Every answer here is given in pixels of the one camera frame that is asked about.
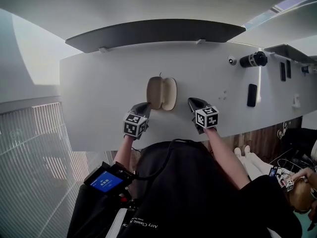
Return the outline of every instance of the blonde hair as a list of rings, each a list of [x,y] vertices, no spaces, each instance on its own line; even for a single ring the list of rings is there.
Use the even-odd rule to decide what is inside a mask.
[[[290,204],[297,211],[308,211],[314,200],[311,195],[311,186],[303,179],[296,179],[294,181],[294,188],[287,193]]]

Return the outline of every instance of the smartphone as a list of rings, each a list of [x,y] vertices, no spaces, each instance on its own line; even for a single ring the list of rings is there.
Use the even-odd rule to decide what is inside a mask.
[[[281,73],[281,81],[285,82],[286,81],[285,63],[280,62],[279,70]]]
[[[288,78],[292,78],[292,72],[291,72],[291,61],[287,60],[286,61],[286,76]]]
[[[255,107],[256,106],[257,92],[258,92],[258,86],[254,85],[254,84],[250,84],[249,91],[248,91],[248,101],[247,101],[248,107]]]

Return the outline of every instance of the cable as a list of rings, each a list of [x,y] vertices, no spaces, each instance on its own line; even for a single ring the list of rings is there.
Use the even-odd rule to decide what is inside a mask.
[[[276,159],[278,159],[279,157],[281,157],[282,155],[284,155],[285,153],[289,152],[290,150],[292,150],[293,148],[287,150],[286,152],[282,153],[280,156],[278,156],[277,158],[275,158],[274,160],[272,160],[269,164],[271,164],[273,161],[275,161]]]
[[[278,164],[279,167],[281,167],[281,166],[279,165],[279,161],[280,161],[280,160],[288,161],[289,163],[292,163],[292,164],[295,165],[296,167],[302,169],[300,166],[298,166],[298,165],[296,165],[295,163],[293,163],[293,162],[291,162],[291,161],[289,161],[289,160],[286,160],[286,159],[279,159],[279,160],[277,160],[277,164]]]
[[[315,169],[315,172],[317,172],[316,165],[314,164],[314,162],[313,162],[313,160],[311,159],[311,157],[308,157],[308,156],[307,156],[307,158],[311,161],[311,163],[312,163],[312,165],[313,165],[313,167],[314,167],[314,169]]]
[[[161,166],[161,168],[160,168],[158,171],[156,171],[153,175],[150,175],[150,176],[148,176],[148,177],[139,177],[138,175],[136,175],[135,179],[136,179],[136,180],[150,180],[150,179],[152,179],[152,178],[157,177],[157,176],[164,170],[164,168],[166,167],[167,162],[168,162],[169,157],[170,157],[171,152],[172,152],[172,144],[173,144],[175,141],[189,142],[188,140],[179,139],[179,138],[174,139],[173,141],[171,141],[170,144],[169,144],[169,146],[168,146],[168,149],[167,149],[166,159],[165,159],[163,165]]]
[[[278,169],[281,169],[281,175],[280,175],[280,178],[282,178],[282,175],[284,175],[284,174],[286,174],[287,176],[289,176],[289,177],[291,178],[291,175],[290,175],[290,174],[288,174],[288,173],[286,173],[286,172],[284,172],[284,171],[283,171],[283,168],[278,167]]]

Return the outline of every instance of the white shoe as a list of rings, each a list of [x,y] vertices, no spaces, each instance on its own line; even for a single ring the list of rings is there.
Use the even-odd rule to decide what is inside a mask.
[[[234,154],[240,159],[241,158],[241,150],[240,148],[235,148],[234,149]]]
[[[280,130],[277,131],[277,137],[282,140],[282,137],[284,136],[284,133]]]
[[[244,156],[247,156],[250,152],[251,152],[250,146],[247,145],[247,146],[244,148]]]
[[[285,121],[285,122],[283,123],[283,132],[282,132],[283,134],[285,134],[287,128],[288,128],[288,125],[287,125],[287,122]]]

